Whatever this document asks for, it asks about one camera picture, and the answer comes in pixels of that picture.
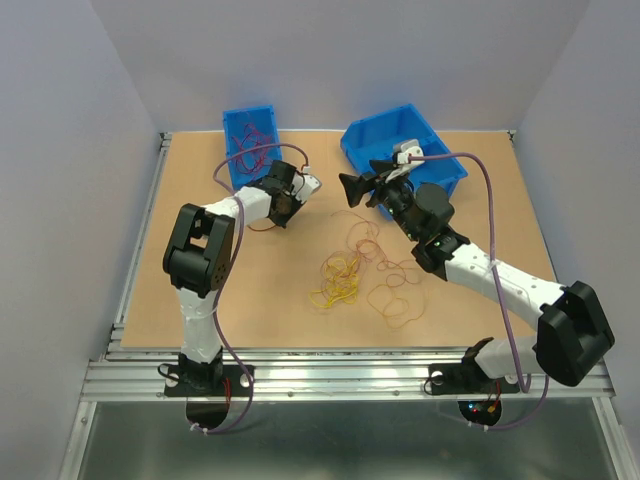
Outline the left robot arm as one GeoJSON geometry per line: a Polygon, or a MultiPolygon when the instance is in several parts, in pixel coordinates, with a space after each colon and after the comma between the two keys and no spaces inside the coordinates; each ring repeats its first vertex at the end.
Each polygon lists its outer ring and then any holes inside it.
{"type": "Polygon", "coordinates": [[[178,365],[163,373],[168,386],[185,385],[202,394],[221,386],[223,344],[214,312],[231,272],[233,241],[258,220],[284,228],[321,186],[308,166],[298,170],[276,161],[265,176],[223,200],[181,207],[162,262],[176,288],[183,319],[178,365]]]}

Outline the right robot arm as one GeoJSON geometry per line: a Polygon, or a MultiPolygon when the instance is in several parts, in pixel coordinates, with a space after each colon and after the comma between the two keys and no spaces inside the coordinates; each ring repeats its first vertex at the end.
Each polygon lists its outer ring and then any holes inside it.
{"type": "Polygon", "coordinates": [[[581,281],[566,286],[523,272],[457,233],[450,225],[455,209],[445,189],[434,183],[413,187],[409,180],[410,171],[425,161],[374,160],[371,172],[340,174],[349,206],[368,195],[367,207],[383,206],[414,242],[412,255],[425,272],[495,301],[503,316],[516,314],[535,331],[517,338],[504,319],[506,339],[488,337],[469,347],[459,362],[442,369],[440,385],[475,392],[515,376],[526,391],[525,378],[531,374],[579,385],[615,344],[595,290],[581,281]]]}

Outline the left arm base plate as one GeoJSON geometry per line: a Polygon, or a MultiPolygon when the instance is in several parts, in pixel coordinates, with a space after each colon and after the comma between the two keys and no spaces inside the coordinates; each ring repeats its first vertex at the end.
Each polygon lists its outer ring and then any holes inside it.
{"type": "Polygon", "coordinates": [[[248,397],[251,392],[248,376],[238,365],[191,368],[161,363],[157,371],[164,380],[164,395],[170,398],[248,397]]]}

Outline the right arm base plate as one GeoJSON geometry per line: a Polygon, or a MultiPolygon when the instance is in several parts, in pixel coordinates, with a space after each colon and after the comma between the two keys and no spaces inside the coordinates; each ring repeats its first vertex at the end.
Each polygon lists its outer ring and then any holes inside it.
{"type": "Polygon", "coordinates": [[[429,374],[423,383],[427,395],[486,395],[519,393],[516,384],[510,384],[504,377],[488,378],[477,366],[463,363],[435,364],[429,367],[429,374]]]}

